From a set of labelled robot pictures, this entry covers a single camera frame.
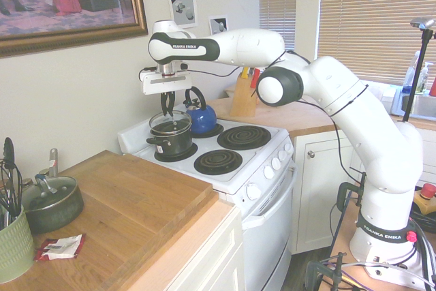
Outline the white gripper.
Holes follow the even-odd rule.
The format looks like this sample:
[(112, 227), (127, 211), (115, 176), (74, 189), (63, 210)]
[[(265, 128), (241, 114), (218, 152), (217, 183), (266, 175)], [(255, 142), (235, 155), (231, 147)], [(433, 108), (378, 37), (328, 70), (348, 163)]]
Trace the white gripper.
[(192, 77), (189, 72), (177, 72), (171, 76), (163, 76), (157, 72), (142, 72), (142, 92), (145, 95), (161, 94), (161, 110), (164, 116), (167, 113), (171, 117), (174, 116), (175, 91), (191, 87)]

